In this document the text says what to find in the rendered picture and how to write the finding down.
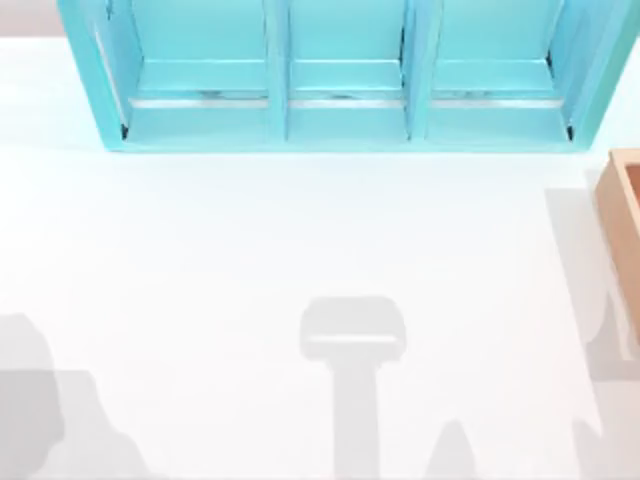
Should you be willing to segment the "light blue rack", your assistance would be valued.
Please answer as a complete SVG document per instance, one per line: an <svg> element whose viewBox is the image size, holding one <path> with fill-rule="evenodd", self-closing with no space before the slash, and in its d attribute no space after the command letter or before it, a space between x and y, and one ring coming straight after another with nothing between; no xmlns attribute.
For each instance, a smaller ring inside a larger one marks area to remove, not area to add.
<svg viewBox="0 0 640 480"><path fill-rule="evenodd" d="M640 0L56 0L105 148L571 152Z"/></svg>

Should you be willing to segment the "salmon-coloured shallow box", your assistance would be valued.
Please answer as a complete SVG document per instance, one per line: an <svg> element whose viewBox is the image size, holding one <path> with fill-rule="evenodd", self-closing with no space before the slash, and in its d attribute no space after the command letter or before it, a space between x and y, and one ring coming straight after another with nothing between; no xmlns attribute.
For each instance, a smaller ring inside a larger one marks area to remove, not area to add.
<svg viewBox="0 0 640 480"><path fill-rule="evenodd" d="M609 151L595 200L633 338L640 347L640 148Z"/></svg>

